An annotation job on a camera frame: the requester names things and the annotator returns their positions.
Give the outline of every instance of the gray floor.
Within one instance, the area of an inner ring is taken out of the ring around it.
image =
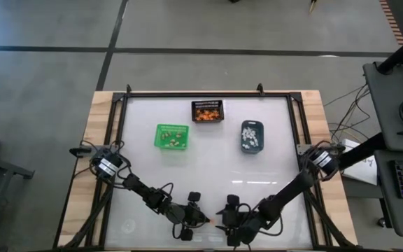
[[[0,0],[0,46],[106,47],[121,0]],[[397,48],[378,0],[130,0],[118,47],[386,52]],[[0,52],[0,156],[35,169],[16,178],[0,215],[0,245],[10,251],[52,246],[104,53]],[[320,90],[323,102],[365,84],[374,58],[114,54],[105,90]],[[325,108],[337,123],[353,97]],[[372,116],[358,126],[378,132]],[[349,123],[363,118],[355,113]],[[374,200],[349,199],[359,243],[403,248],[403,238],[374,226]]]

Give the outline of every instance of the green plastic container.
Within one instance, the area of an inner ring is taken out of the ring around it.
[[[171,150],[185,150],[188,147],[189,126],[157,125],[155,146]]]

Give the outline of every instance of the black basket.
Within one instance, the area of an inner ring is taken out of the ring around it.
[[[197,120],[197,110],[214,110],[218,109],[220,114],[219,119],[215,120]],[[222,100],[218,101],[193,101],[192,102],[192,120],[196,123],[218,123],[225,119],[223,114],[223,102]]]

